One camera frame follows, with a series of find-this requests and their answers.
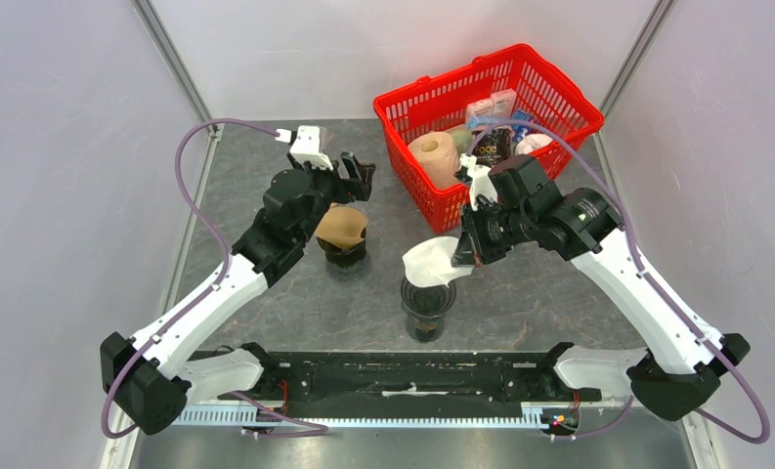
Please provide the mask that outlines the dark green glass dripper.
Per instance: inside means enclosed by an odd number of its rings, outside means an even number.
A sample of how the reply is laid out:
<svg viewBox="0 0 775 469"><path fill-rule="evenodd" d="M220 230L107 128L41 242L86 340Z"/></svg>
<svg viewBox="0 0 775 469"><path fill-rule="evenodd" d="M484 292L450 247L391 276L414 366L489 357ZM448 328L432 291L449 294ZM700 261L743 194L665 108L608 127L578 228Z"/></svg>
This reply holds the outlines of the dark green glass dripper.
<svg viewBox="0 0 775 469"><path fill-rule="evenodd" d="M362 262L366 256L365 240L346 248L338 247L320 237L317 238L317 242L324 252L325 260L339 268L350 268Z"/></svg>

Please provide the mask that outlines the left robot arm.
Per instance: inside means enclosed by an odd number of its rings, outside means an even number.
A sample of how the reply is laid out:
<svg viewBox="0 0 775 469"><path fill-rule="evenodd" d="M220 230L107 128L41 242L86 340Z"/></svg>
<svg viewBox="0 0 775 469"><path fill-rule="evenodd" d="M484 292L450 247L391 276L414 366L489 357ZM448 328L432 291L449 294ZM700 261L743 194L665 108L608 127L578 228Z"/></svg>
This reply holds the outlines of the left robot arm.
<svg viewBox="0 0 775 469"><path fill-rule="evenodd" d="M333 204L369 200L376 171L344 151L323 169L292 159L272 178L251 226L226 251L224 261L185 299L133 335L110 334L100 366L107 400L154 435L186 407L227 393L272 396L280 375L245 349L194 360L197 348L226 319L283 278L303 257L306 244Z"/></svg>

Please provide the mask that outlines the white paper sheet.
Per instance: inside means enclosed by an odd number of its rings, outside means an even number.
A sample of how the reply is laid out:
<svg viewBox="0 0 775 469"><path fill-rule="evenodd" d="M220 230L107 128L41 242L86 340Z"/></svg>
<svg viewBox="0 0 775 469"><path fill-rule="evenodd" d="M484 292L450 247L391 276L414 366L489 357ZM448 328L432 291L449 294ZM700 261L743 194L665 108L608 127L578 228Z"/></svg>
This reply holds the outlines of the white paper sheet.
<svg viewBox="0 0 775 469"><path fill-rule="evenodd" d="M437 236L418 243L402 256L405 279L414 287L429 288L447 286L456 278L469 276L473 264L452 264L457 244L454 236Z"/></svg>

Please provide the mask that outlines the clear glass dripper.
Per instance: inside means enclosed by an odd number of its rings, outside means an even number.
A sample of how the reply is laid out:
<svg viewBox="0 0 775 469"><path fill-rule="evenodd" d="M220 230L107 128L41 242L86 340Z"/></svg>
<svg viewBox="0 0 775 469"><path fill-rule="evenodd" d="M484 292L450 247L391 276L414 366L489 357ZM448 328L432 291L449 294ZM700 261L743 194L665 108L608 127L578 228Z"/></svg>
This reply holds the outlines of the clear glass dripper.
<svg viewBox="0 0 775 469"><path fill-rule="evenodd" d="M456 296L457 288L453 283L418 287L406 278L401 282L401 307L410 319L419 324L441 322L454 304Z"/></svg>

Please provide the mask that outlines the brown paper coffee filter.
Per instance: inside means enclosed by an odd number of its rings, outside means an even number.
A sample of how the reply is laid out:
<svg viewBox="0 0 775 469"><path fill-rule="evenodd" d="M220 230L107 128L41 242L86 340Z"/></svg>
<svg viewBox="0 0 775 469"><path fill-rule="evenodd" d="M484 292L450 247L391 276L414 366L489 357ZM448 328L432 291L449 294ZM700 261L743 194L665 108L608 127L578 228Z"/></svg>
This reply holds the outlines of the brown paper coffee filter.
<svg viewBox="0 0 775 469"><path fill-rule="evenodd" d="M319 222L315 237L341 249L349 249L365 240L368 218L348 205L334 204Z"/></svg>

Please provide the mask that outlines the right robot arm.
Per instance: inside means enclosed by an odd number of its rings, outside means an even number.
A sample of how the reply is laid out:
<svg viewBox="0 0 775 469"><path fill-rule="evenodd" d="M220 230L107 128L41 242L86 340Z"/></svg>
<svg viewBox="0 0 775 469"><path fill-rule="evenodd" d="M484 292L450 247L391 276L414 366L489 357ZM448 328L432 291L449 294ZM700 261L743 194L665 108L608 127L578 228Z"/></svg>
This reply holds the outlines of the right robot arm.
<svg viewBox="0 0 775 469"><path fill-rule="evenodd" d="M592 280L644 340L635 350L553 347L537 373L538 390L560 400L574 389L634 396L662 419L674 421L703 406L727 369L712 347L739 364L751 347L739 333L722 334L691 310L652 267L638 268L619 212L599 192L561 193L531 156L495 168L464 155L455 176L468 185L460 210L457 267L492 264L515 246L534 242L557 253Z"/></svg>

